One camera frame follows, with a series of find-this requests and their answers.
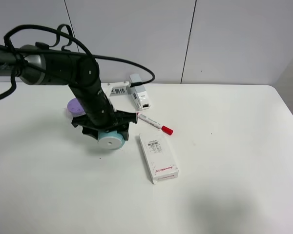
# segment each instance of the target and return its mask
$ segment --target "white table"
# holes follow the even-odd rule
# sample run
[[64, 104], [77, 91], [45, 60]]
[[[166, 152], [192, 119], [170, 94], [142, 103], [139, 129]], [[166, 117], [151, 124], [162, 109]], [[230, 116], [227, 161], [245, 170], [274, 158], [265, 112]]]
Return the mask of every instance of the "white table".
[[293, 116], [272, 87], [146, 88], [180, 169], [157, 185], [137, 139], [157, 131], [147, 123], [104, 151], [65, 117], [66, 86], [21, 83], [0, 101], [0, 234], [293, 234]]

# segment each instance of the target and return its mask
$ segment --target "barcode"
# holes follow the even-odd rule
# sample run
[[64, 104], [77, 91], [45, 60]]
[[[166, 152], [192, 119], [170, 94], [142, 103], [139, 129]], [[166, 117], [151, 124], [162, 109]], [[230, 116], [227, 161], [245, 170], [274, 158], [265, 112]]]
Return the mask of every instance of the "barcode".
[[152, 142], [152, 143], [149, 143], [148, 146], [151, 146], [151, 145], [157, 145], [158, 142]]

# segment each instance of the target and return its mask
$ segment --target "red marker cap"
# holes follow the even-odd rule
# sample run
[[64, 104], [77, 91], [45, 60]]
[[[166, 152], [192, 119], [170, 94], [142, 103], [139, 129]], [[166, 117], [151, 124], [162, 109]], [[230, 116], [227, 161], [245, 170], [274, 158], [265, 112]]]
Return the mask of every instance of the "red marker cap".
[[168, 135], [171, 135], [174, 131], [166, 126], [162, 126], [162, 131], [164, 133], [167, 133]]

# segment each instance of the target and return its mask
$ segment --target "black cable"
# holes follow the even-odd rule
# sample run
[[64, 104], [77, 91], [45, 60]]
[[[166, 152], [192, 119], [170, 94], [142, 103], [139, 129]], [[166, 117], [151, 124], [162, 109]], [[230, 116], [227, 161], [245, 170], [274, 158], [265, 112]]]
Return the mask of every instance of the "black cable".
[[12, 69], [12, 74], [11, 74], [11, 87], [4, 93], [0, 94], [0, 100], [6, 98], [7, 96], [9, 96], [11, 93], [13, 93], [16, 90], [16, 82], [15, 82], [16, 72], [17, 72], [17, 67], [15, 66]]
[[[1, 50], [7, 50], [7, 48], [5, 46], [2, 46], [2, 45], [0, 45], [0, 49]], [[24, 53], [24, 54], [29, 54], [29, 55], [39, 55], [39, 54], [49, 54], [50, 55], [50, 54], [54, 54], [54, 55], [87, 56], [87, 54], [78, 53], [78, 52], [56, 51], [56, 50], [16, 49], [16, 51], [18, 53]], [[142, 85], [142, 84], [148, 84], [148, 83], [151, 83], [152, 81], [155, 80], [155, 74], [151, 70], [149, 70], [148, 68], [146, 68], [146, 67], [144, 67], [144, 66], [142, 66], [142, 65], [140, 65], [138, 63], [135, 63], [135, 62], [132, 62], [132, 61], [129, 61], [129, 60], [126, 60], [126, 59], [122, 59], [122, 58], [115, 58], [115, 57], [108, 57], [108, 56], [101, 56], [101, 55], [92, 55], [92, 56], [94, 58], [96, 58], [96, 59], [103, 59], [103, 60], [127, 63], [127, 64], [130, 64], [130, 65], [139, 67], [139, 68], [145, 70], [146, 72], [148, 72], [148, 73], [150, 73], [152, 75], [152, 78], [150, 80], [143, 81], [143, 82], [132, 83], [131, 87], [139, 86], [139, 85]]]
[[49, 27], [45, 27], [45, 26], [40, 26], [40, 25], [35, 25], [35, 24], [24, 24], [24, 25], [20, 25], [17, 26], [15, 28], [13, 28], [11, 31], [9, 31], [7, 34], [4, 35], [3, 40], [4, 40], [4, 44], [9, 47], [10, 45], [12, 45], [11, 42], [11, 36], [13, 36], [14, 34], [16, 34], [19, 31], [25, 30], [25, 29], [36, 29], [36, 30], [40, 30], [40, 31], [46, 31], [49, 33], [53, 33], [55, 35], [60, 35], [64, 38], [67, 38], [73, 42], [75, 42], [78, 46], [80, 46], [83, 51], [91, 58], [93, 65], [96, 67], [98, 74], [99, 74], [99, 66], [97, 64], [97, 62], [95, 61], [94, 57], [92, 56], [91, 52], [87, 49], [87, 47], [82, 44], [81, 41], [77, 40], [76, 38], [70, 36], [67, 33], [64, 33], [62, 31], [53, 29], [53, 28], [49, 28]]
[[[25, 29], [36, 29], [36, 30], [41, 30], [41, 31], [46, 31], [46, 32], [50, 32], [50, 33], [53, 33], [53, 34], [56, 34], [56, 35], [60, 35], [62, 37], [65, 37], [73, 42], [75, 42], [78, 46], [80, 46], [84, 52], [85, 52], [85, 55], [83, 55], [82, 53], [75, 53], [75, 52], [68, 52], [68, 51], [52, 51], [52, 50], [26, 50], [26, 49], [15, 49], [12, 42], [11, 42], [11, 36], [13, 36], [14, 34], [16, 34], [17, 32], [21, 31], [21, 30], [25, 30]], [[136, 66], [136, 67], [139, 67], [147, 72], [149, 72], [151, 75], [152, 75], [152, 79], [150, 80], [147, 80], [147, 81], [144, 81], [144, 82], [135, 82], [135, 83], [132, 83], [130, 86], [131, 87], [134, 87], [134, 86], [139, 86], [139, 85], [142, 85], [142, 84], [147, 84], [147, 83], [150, 83], [152, 81], [155, 80], [155, 74], [149, 70], [148, 68], [138, 64], [138, 63], [135, 63], [135, 62], [132, 62], [132, 61], [129, 61], [129, 60], [126, 60], [126, 59], [122, 59], [122, 58], [115, 58], [115, 57], [108, 57], [108, 56], [99, 56], [99, 55], [93, 55], [91, 54], [91, 52], [87, 49], [87, 47], [81, 43], [81, 41], [77, 40], [76, 38], [70, 36], [69, 34], [66, 34], [62, 31], [59, 31], [59, 30], [55, 30], [53, 28], [49, 28], [49, 27], [45, 27], [45, 26], [40, 26], [40, 25], [34, 25], [34, 24], [25, 24], [25, 25], [20, 25], [20, 26], [17, 26], [15, 27], [14, 29], [12, 29], [11, 31], [9, 31], [4, 37], [4, 43], [6, 45], [6, 47], [4, 46], [0, 46], [0, 49], [1, 50], [6, 50], [8, 52], [11, 52], [15, 58], [16, 58], [16, 65], [22, 69], [24, 68], [25, 66], [29, 66], [33, 69], [36, 69], [40, 72], [43, 72], [45, 74], [49, 74], [55, 78], [58, 78], [58, 79], [61, 79], [59, 76], [56, 76], [52, 73], [48, 73], [45, 69], [42, 69], [38, 66], [35, 66], [33, 64], [29, 64], [27, 62], [24, 61], [24, 57], [21, 56], [21, 53], [27, 53], [27, 54], [60, 54], [60, 55], [63, 55], [63, 54], [66, 54], [66, 55], [76, 55], [76, 56], [88, 56], [88, 57], [91, 57], [91, 60], [93, 62], [93, 64], [95, 65], [96, 69], [98, 70], [98, 73], [99, 73], [99, 66], [97, 64], [97, 62], [95, 61], [95, 58], [97, 59], [104, 59], [104, 60], [111, 60], [111, 61], [118, 61], [118, 62], [123, 62], [123, 63], [127, 63], [127, 64], [130, 64], [130, 65], [133, 65], [133, 66]], [[14, 74], [11, 75], [11, 80], [12, 80], [12, 76], [15, 76], [17, 73], [17, 70], [14, 71]], [[8, 93], [5, 92], [3, 93], [3, 95], [5, 94], [7, 97], [8, 95], [10, 95], [11, 93]]]

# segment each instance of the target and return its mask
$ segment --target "marker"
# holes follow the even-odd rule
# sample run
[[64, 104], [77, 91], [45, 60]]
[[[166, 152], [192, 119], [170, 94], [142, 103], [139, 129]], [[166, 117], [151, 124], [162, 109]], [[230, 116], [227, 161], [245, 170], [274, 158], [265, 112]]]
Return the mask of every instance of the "marker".
[[152, 126], [158, 129], [162, 129], [162, 131], [164, 133], [167, 133], [168, 135], [171, 135], [174, 132], [172, 129], [150, 119], [149, 117], [146, 117], [145, 115], [142, 115], [141, 113], [137, 113], [137, 116], [139, 119], [143, 120], [144, 122], [147, 122], [148, 124], [151, 124]]

